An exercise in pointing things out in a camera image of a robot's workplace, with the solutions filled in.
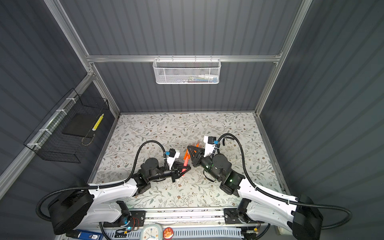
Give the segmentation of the pink marker pen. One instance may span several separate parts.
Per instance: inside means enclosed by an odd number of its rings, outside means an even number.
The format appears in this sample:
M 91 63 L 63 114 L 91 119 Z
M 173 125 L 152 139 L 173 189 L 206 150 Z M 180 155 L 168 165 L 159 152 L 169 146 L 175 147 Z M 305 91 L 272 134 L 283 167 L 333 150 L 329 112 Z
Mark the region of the pink marker pen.
M 188 162 L 189 162 L 189 160 L 184 160 L 184 164 L 183 164 L 183 166 L 184 166 L 184 167 L 187 167 Z

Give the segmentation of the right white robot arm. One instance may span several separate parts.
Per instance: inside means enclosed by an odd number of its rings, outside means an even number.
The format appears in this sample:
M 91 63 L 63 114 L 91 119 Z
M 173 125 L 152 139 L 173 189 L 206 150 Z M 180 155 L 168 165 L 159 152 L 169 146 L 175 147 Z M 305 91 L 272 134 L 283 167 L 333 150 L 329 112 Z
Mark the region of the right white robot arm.
M 242 223 L 264 222 L 283 228 L 297 240 L 318 240 L 323 216 L 314 207 L 294 205 L 296 198 L 271 191 L 260 185 L 252 186 L 242 174 L 232 169 L 223 154 L 210 154 L 207 150 L 189 146 L 188 152 L 194 167 L 219 181 L 220 189 L 228 195 L 241 198 L 236 213 Z

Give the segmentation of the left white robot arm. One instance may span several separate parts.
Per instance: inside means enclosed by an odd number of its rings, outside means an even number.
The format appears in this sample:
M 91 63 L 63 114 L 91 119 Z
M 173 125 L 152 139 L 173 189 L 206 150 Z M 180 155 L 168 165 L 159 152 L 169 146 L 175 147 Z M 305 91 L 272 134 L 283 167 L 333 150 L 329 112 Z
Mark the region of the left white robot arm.
M 126 226 L 131 223 L 132 215 L 123 198 L 146 192 L 152 182 L 167 178 L 175 182 L 190 170 L 190 165 L 185 166 L 171 157 L 162 167 L 156 158 L 149 158 L 129 180 L 69 187 L 50 193 L 54 199 L 48 205 L 49 215 L 45 216 L 40 207 L 36 212 L 51 222 L 55 235 L 99 222 Z

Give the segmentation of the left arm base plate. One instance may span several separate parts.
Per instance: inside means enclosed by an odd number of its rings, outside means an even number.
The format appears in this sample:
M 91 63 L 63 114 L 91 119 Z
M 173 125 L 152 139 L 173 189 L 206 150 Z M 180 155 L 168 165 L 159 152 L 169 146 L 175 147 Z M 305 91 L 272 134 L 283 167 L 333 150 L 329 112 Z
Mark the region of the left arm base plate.
M 130 214 L 122 214 L 115 222 L 104 222 L 104 228 L 118 227 L 143 227 L 146 219 L 146 211 L 130 211 Z

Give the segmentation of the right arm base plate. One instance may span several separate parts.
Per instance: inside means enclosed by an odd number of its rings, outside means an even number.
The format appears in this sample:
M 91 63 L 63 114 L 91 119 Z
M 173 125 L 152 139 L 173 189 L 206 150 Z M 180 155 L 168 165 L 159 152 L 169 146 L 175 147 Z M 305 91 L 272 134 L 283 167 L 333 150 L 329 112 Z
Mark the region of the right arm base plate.
M 248 217 L 240 217 L 237 208 L 224 208 L 224 219 L 225 223 L 230 224 L 263 224 L 263 221 L 254 221 Z

